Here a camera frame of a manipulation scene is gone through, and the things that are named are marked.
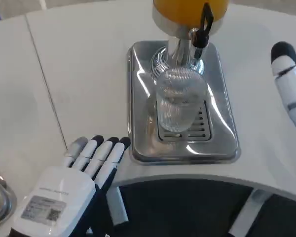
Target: drip tray grate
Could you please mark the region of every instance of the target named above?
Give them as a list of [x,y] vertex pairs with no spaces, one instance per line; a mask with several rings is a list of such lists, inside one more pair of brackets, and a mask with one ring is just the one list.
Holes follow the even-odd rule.
[[192,126],[184,132],[170,132],[158,124],[159,138],[166,142],[179,141],[208,141],[211,138],[211,130],[206,111],[206,103],[200,108]]

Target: clear glass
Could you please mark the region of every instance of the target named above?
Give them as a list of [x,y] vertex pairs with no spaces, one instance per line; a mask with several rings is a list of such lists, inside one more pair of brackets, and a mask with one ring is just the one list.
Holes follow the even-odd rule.
[[188,130],[206,95],[207,83],[193,69],[176,67],[163,72],[156,91],[159,124],[171,132]]

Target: robotic hand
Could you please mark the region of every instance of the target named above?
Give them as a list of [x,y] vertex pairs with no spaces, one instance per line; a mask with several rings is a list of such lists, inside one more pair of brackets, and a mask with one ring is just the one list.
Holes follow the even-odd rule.
[[273,75],[287,113],[296,126],[296,52],[290,44],[279,42],[271,52]]
[[110,226],[106,193],[125,150],[127,137],[80,137],[59,167],[46,169],[14,213],[9,237],[82,237],[91,227],[105,236]]

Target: juice dispenser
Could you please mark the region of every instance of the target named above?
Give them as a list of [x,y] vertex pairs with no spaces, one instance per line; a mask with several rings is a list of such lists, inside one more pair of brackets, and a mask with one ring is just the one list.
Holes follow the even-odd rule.
[[[219,30],[227,6],[228,0],[153,1],[154,22],[169,39],[137,42],[128,52],[128,132],[133,159],[171,164],[231,162],[239,157],[219,54],[209,42],[210,35]],[[191,126],[173,132],[158,121],[156,94],[158,79],[180,68],[202,77],[207,96]]]

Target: qr code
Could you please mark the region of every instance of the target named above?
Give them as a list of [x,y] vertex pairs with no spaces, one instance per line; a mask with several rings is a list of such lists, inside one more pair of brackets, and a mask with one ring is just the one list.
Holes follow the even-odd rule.
[[50,221],[57,221],[60,214],[61,214],[61,211],[55,210],[55,209],[50,209],[50,212],[49,212],[46,219],[50,220]]

